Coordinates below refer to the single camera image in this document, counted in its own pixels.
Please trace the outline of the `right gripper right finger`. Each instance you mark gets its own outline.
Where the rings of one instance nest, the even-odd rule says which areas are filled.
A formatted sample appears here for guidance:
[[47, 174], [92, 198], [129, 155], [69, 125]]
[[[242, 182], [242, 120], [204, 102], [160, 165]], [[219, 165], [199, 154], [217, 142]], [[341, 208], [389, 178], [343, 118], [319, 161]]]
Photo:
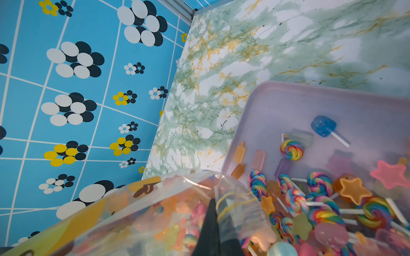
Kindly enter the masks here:
[[221, 256], [244, 256], [236, 228], [228, 212], [221, 217]]

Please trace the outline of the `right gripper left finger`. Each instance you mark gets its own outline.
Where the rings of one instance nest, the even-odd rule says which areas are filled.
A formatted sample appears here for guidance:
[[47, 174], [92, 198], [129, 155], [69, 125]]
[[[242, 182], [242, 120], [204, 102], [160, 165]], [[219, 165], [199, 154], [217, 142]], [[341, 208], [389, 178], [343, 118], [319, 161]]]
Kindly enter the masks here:
[[220, 256], [220, 235], [217, 222], [216, 201], [211, 199], [204, 224], [192, 256]]

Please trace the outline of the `yellow duck ziploc bag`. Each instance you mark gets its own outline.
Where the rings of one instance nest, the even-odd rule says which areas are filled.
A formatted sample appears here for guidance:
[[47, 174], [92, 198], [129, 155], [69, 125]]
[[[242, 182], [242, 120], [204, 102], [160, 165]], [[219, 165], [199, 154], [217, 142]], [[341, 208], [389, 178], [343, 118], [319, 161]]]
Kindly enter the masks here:
[[260, 202], [232, 176], [208, 170], [153, 177], [121, 188], [107, 181], [86, 187], [57, 211], [60, 222], [22, 239], [8, 256], [191, 256], [208, 205], [228, 212], [243, 252], [268, 251], [278, 236]]

